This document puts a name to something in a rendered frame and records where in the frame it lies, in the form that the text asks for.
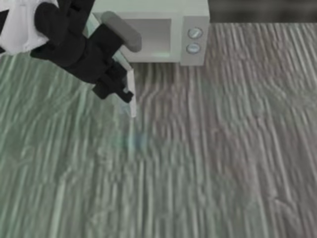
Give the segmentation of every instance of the wooden floor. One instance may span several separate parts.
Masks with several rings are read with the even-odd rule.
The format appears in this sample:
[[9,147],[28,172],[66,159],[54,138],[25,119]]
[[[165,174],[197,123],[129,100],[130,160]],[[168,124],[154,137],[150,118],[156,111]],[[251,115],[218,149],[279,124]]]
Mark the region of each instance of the wooden floor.
[[213,24],[206,66],[135,71],[130,121],[1,59],[1,238],[317,237],[316,25]]

